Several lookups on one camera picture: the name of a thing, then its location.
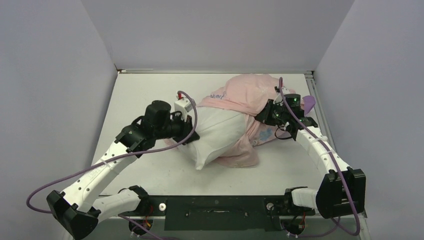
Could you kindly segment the purple Elsa print pillowcase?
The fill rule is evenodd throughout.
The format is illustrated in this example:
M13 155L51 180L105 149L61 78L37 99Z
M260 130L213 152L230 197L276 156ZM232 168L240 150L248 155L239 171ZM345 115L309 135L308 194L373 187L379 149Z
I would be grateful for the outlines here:
M219 108L245 114L246 132L227 152L212 162L229 168L252 167L259 163L256 146L263 145L285 134L277 126L255 120L269 99L277 96L279 79L269 74L241 74L230 78L224 86L206 95L196 105Z

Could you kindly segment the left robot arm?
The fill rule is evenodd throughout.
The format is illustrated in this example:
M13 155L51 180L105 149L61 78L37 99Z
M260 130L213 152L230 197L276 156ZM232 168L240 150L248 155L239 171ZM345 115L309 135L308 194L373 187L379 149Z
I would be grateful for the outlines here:
M46 198L54 218L75 240L86 238L98 223L126 212L145 214L149 195L134 185L107 197L102 191L129 165L152 149L156 141L173 139L177 144L199 140L189 112L193 104L186 97L174 106L154 100L145 114L125 126L104 155L73 184L53 190Z

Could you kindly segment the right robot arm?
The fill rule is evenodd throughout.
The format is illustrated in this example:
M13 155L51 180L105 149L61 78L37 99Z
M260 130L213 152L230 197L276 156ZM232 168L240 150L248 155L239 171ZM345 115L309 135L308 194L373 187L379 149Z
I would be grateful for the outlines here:
M301 96L286 94L268 99L255 116L262 124L282 128L301 145L323 176L319 189L288 188L282 207L289 214L300 209L313 209L325 218L359 214L365 210L366 175L347 164L329 145L317 122L305 116Z

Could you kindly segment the white pillow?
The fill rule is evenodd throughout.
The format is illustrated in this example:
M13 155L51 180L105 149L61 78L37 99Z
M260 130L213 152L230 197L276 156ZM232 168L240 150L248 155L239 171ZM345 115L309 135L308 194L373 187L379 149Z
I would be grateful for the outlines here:
M188 159L194 161L196 170L229 151L246 133L245 114L215 107L197 108L195 132L199 139L178 146Z

